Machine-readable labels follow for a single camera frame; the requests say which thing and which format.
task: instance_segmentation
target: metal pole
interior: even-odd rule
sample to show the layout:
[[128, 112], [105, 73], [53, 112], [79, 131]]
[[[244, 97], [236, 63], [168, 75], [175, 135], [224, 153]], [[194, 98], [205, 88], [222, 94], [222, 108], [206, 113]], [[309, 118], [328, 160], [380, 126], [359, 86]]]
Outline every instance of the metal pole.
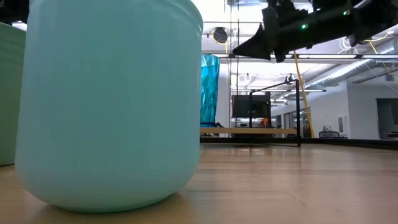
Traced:
[[297, 146], [301, 146], [300, 127], [300, 80], [296, 80], [296, 119], [297, 119]]
[[252, 105], [252, 101], [253, 101], [253, 92], [250, 92], [249, 94], [249, 128], [252, 128], [252, 109], [251, 109], [251, 105]]

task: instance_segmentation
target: black monitor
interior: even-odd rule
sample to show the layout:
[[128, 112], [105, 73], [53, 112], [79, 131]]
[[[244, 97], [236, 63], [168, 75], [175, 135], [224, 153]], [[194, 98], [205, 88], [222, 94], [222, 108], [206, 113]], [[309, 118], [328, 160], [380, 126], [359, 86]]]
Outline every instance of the black monitor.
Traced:
[[[249, 95], [234, 95], [232, 97], [233, 117], [250, 117]], [[252, 96], [252, 118], [270, 118], [271, 117], [271, 96], [254, 95]]]

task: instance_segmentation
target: chair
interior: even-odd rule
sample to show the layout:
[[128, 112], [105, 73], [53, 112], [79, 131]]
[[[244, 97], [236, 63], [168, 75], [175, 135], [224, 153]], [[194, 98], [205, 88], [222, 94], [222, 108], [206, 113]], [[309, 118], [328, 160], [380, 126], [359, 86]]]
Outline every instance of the chair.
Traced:
[[340, 133], [336, 131], [321, 131], [319, 132], [319, 138], [340, 138]]
[[286, 138], [297, 138], [296, 134], [288, 134]]

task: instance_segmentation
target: yellow pole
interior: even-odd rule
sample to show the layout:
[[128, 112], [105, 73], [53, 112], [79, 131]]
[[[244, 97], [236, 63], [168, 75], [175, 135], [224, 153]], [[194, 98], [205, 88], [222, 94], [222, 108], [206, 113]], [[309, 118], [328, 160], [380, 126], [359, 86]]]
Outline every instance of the yellow pole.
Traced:
[[308, 110], [308, 105], [307, 105], [307, 95], [305, 94], [304, 84], [303, 84], [303, 80], [302, 80], [301, 74], [300, 74], [299, 61], [297, 60], [296, 51], [294, 51], [294, 61], [296, 63], [297, 75], [298, 75], [298, 79], [300, 80], [301, 90], [303, 91], [305, 112], [307, 113], [308, 123], [310, 124], [311, 138], [315, 138], [315, 135], [314, 135], [313, 129], [312, 129], [311, 115], [310, 115], [310, 112]]

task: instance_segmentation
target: cable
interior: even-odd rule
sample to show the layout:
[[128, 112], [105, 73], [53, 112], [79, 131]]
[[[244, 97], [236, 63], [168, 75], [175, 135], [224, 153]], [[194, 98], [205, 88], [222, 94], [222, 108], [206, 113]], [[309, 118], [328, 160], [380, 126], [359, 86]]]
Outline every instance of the cable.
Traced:
[[[371, 46], [372, 46], [374, 52], [377, 54], [377, 50], [376, 50], [376, 48], [373, 46], [372, 42], [370, 42], [370, 44], [371, 44]], [[365, 63], [365, 66], [369, 69], [369, 71], [371, 71], [371, 73], [373, 73], [373, 75], [374, 75], [376, 78], [379, 78], [379, 77], [380, 77], [380, 76], [376, 75], [376, 73], [374, 73], [374, 71], [373, 71], [368, 65], [366, 65], [366, 63]], [[392, 75], [392, 73], [390, 72], [390, 70], [387, 68], [386, 64], [384, 64], [384, 66], [386, 67], [387, 71]], [[388, 85], [387, 83], [384, 83], [384, 84], [385, 84], [388, 88], [390, 88], [391, 90], [394, 90], [394, 91], [396, 91], [396, 92], [398, 93], [398, 90], [395, 89], [394, 87]]]
[[385, 36], [384, 37], [380, 37], [380, 38], [378, 38], [378, 39], [376, 39], [376, 40], [364, 40], [364, 41], [366, 41], [366, 42], [377, 42], [377, 41], [379, 41], [379, 40], [382, 40], [382, 39], [385, 39], [390, 33], [389, 33], [389, 30], [385, 30], [385, 32], [386, 32], [386, 34], [385, 34]]
[[311, 120], [311, 115], [310, 112], [308, 110], [308, 105], [307, 105], [307, 96], [305, 94], [305, 89], [304, 89], [304, 84], [303, 84], [303, 80], [300, 74], [300, 69], [299, 69], [299, 61], [297, 60], [297, 54], [296, 51], [294, 50], [294, 61], [296, 63], [296, 69], [297, 69], [297, 75], [298, 75], [298, 79], [300, 80], [300, 86], [301, 86], [301, 90], [303, 91], [303, 97], [304, 97], [304, 105], [305, 105], [305, 112], [307, 113], [307, 118], [308, 118], [308, 123], [310, 125], [310, 130], [311, 130], [311, 138], [315, 138], [315, 135], [313, 133], [313, 128], [312, 128], [312, 120]]

